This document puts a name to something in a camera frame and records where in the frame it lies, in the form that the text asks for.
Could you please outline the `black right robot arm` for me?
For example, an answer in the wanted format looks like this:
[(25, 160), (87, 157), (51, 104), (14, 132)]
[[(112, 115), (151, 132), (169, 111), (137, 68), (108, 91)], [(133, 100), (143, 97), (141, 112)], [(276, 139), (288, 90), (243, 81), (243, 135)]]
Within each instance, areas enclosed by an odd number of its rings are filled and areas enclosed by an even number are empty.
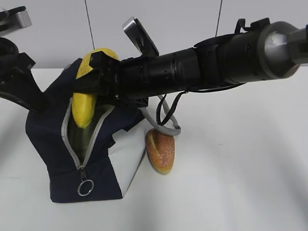
[(106, 104), (146, 107), (149, 97), (174, 92), (213, 92), (291, 77), (308, 62), (308, 30), (264, 18), (232, 34), (160, 55), (136, 18), (123, 26), (141, 55), (118, 61), (102, 51), (90, 56), (91, 71), (74, 82), (74, 92), (95, 93)]

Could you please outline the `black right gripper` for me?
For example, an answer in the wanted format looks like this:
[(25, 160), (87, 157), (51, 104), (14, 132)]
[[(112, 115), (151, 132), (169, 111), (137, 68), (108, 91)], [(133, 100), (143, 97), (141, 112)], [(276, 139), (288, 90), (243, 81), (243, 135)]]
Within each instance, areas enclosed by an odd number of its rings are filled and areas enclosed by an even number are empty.
[(95, 93), (106, 104), (136, 107), (147, 107), (148, 98), (129, 99), (121, 87), (120, 61), (104, 51), (90, 53), (89, 66), (92, 70), (77, 78), (73, 84), (73, 92)]

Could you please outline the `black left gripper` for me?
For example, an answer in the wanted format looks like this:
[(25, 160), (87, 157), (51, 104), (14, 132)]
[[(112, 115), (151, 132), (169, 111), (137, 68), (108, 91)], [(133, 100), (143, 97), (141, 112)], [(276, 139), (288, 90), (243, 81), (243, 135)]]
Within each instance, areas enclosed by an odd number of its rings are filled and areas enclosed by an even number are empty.
[(34, 112), (48, 105), (47, 96), (40, 90), (31, 69), (36, 62), (6, 38), (0, 39), (0, 93), (13, 95), (13, 102)]

